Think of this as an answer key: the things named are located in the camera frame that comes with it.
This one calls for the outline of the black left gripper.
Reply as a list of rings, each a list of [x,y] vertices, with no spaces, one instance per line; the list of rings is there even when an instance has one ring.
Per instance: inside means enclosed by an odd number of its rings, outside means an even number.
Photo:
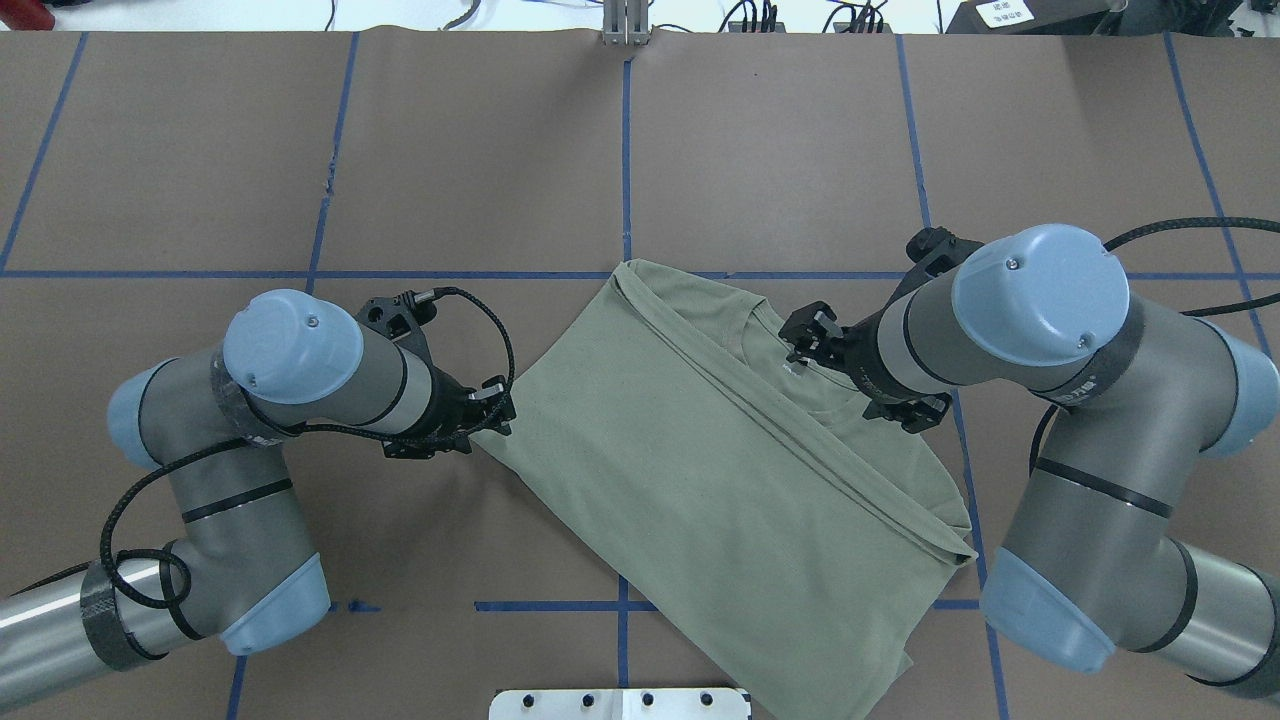
[[[385,457],[426,460],[438,454],[471,454],[470,437],[481,430],[511,434],[516,410],[507,377],[494,375],[476,389],[444,375],[434,391],[422,418],[381,442]]]

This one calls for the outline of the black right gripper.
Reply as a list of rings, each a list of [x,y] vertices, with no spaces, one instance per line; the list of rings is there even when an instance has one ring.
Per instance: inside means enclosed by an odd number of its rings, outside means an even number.
[[[786,361],[814,363],[844,373],[869,398],[863,416],[901,425],[909,434],[937,427],[948,414],[948,393],[911,389],[890,373],[881,356],[878,331],[884,309],[855,325],[841,327],[832,307],[822,301],[792,311],[778,331],[788,347]]]

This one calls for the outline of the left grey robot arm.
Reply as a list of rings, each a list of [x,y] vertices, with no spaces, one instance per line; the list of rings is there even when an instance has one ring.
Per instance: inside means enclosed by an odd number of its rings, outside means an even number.
[[[218,345],[122,383],[109,434],[145,474],[109,511],[91,560],[3,601],[3,710],[207,637],[246,657],[315,626],[332,600],[284,443],[335,433],[415,460],[509,433],[513,356],[477,387],[433,361],[424,327],[445,297],[467,292],[406,291],[348,313],[268,291]]]

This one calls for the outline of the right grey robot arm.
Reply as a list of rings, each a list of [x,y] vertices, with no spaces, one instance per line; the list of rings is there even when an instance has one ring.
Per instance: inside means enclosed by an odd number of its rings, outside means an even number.
[[[882,309],[840,325],[809,304],[780,338],[790,361],[846,375],[865,418],[909,433],[989,380],[1053,407],[980,596],[997,633],[1076,673],[1125,650],[1276,703],[1277,579],[1174,539],[1169,523],[1201,459],[1240,452],[1277,418],[1277,369],[1202,315],[1140,297],[1115,255],[1146,234],[1233,225],[1274,228],[1193,217],[1105,242],[1043,224],[982,243],[929,227]]]

